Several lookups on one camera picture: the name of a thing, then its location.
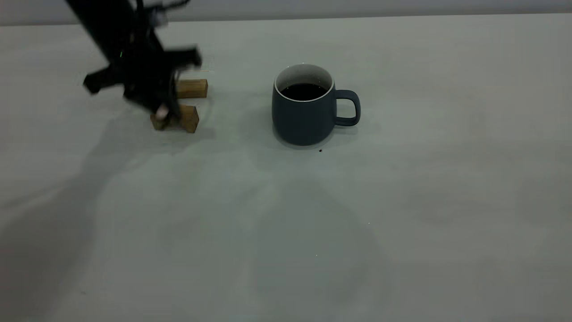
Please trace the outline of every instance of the wooden block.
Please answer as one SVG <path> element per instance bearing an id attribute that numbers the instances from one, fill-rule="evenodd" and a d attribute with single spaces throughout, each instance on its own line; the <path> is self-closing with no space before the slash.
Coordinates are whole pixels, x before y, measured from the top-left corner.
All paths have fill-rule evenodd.
<path id="1" fill-rule="evenodd" d="M 197 108 L 190 105 L 181 105 L 181 126 L 189 133 L 194 133 L 198 125 Z"/>
<path id="2" fill-rule="evenodd" d="M 155 114 L 151 114 L 150 117 L 151 123 L 153 123 L 153 128 L 157 131 L 162 131 L 167 127 L 167 125 L 169 125 L 169 117 L 164 120 L 158 120 L 157 117 L 155 117 Z"/>
<path id="3" fill-rule="evenodd" d="M 209 83 L 206 80 L 180 80 L 177 82 L 177 98 L 195 99 L 206 97 Z"/>

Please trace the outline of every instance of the white table surface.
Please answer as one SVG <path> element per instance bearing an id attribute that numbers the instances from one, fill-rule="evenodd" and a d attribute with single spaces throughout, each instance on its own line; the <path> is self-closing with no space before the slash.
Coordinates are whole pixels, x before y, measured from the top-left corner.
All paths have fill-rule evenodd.
<path id="1" fill-rule="evenodd" d="M 79 26 L 0 28 L 0 320 L 572 321 L 572 14 L 173 23 L 155 132 Z M 362 102 L 280 143 L 273 78 Z M 340 102 L 349 116 L 350 103 Z"/>

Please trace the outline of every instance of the coffee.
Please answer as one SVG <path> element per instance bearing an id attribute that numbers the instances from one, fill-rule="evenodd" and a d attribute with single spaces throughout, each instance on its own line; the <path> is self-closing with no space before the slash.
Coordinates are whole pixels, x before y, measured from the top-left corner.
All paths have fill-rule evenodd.
<path id="1" fill-rule="evenodd" d="M 314 84 L 295 84 L 286 87 L 280 93 L 296 101 L 311 101 L 322 97 L 327 90 Z"/>

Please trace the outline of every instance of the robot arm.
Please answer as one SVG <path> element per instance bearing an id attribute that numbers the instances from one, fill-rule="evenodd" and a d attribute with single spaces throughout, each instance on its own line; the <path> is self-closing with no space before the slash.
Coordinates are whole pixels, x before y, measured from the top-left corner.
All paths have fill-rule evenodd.
<path id="1" fill-rule="evenodd" d="M 167 6 L 135 10 L 128 0 L 66 0 L 82 25 L 109 61 L 109 66 L 85 77 L 84 86 L 96 94 L 100 89 L 122 84 L 124 97 L 151 113 L 160 106 L 169 116 L 180 117 L 174 74 L 190 65 L 201 66 L 197 48 L 163 50 L 154 32 L 157 17 L 190 0 Z"/>

